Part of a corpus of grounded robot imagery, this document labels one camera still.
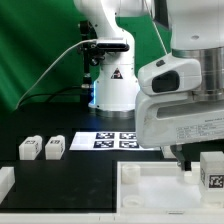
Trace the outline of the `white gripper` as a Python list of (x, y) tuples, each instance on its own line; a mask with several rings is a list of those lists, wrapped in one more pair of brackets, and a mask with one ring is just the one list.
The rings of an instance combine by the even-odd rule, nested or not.
[(182, 171), (191, 171), (180, 144), (224, 138), (224, 100), (193, 102), (187, 93), (150, 97), (140, 91), (135, 109), (136, 136), (143, 148), (171, 146)]

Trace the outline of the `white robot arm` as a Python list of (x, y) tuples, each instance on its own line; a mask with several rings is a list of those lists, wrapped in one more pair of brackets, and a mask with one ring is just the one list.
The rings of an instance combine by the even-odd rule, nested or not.
[[(168, 146), (224, 136), (224, 0), (74, 0), (96, 32), (100, 73), (90, 108), (135, 116), (138, 144)], [(136, 69), (122, 17), (148, 15), (171, 32), (170, 53)]]

